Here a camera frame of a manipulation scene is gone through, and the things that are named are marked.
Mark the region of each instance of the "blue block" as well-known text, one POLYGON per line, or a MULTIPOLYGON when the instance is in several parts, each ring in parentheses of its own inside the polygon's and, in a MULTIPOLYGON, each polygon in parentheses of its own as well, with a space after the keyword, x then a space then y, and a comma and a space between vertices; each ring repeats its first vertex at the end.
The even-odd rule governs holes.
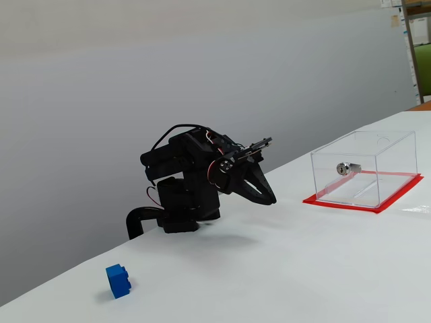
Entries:
POLYGON ((130 293, 132 285, 127 279, 129 278, 129 274, 126 271, 126 268, 116 264, 108 267, 106 269, 106 274, 108 275, 110 290, 114 294, 115 298, 120 298, 130 293))

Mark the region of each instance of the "white tabletop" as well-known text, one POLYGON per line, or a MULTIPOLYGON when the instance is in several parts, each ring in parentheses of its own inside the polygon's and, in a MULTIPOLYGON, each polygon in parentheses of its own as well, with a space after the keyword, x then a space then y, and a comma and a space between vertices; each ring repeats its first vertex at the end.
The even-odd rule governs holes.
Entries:
POLYGON ((303 204, 304 155, 267 174, 277 204, 221 196, 213 225, 147 232, 1 307, 0 322, 431 322, 431 112, 364 129, 415 130, 425 175, 379 215, 303 204), (113 299, 117 263, 133 288, 113 299))

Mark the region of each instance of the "transparent acrylic box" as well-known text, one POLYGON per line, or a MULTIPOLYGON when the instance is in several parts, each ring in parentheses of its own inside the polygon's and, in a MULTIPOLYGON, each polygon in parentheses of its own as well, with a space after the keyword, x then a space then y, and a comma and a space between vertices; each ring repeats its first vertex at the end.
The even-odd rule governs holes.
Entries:
POLYGON ((379 208, 418 175, 416 134, 354 131, 311 160, 316 201, 379 208))

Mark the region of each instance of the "red tape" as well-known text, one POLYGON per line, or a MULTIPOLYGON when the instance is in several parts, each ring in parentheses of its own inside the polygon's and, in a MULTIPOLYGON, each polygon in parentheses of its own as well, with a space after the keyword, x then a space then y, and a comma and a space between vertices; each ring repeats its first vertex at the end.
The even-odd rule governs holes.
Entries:
POLYGON ((384 201, 377 208, 357 207, 354 205, 343 205, 343 204, 337 204, 337 203, 320 202, 317 200, 316 194, 303 200, 303 203, 312 204, 312 205, 319 205, 321 207, 333 207, 335 209, 347 209, 347 210, 358 210, 358 211, 368 211, 368 212, 380 213, 381 211, 384 211, 388 207, 390 207, 396 200, 398 200, 400 197, 402 197, 405 193, 407 193, 409 190, 411 190, 418 182, 420 182, 423 179, 424 179, 424 177, 421 176, 421 174, 417 174, 410 182, 408 182, 406 185, 401 187, 394 195, 392 195, 389 199, 384 201))

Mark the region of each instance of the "black cable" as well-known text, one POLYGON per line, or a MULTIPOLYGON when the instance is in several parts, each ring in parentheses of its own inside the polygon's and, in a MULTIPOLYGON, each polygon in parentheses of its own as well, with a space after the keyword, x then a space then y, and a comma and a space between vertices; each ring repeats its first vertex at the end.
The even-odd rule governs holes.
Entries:
POLYGON ((166 136, 172 132, 172 130, 174 130, 176 128, 183 128, 183 127, 205 129, 206 131, 209 131, 210 133, 215 133, 217 136, 223 137, 221 134, 215 132, 214 130, 212 130, 208 127, 205 127, 205 126, 201 126, 199 124, 189 124, 189 123, 177 124, 177 125, 173 126, 171 129, 169 129, 168 131, 166 131, 165 134, 159 140, 157 140, 157 142, 154 144, 154 146, 151 148, 151 150, 154 150, 158 146, 158 144, 161 143, 162 140, 165 139, 166 136))

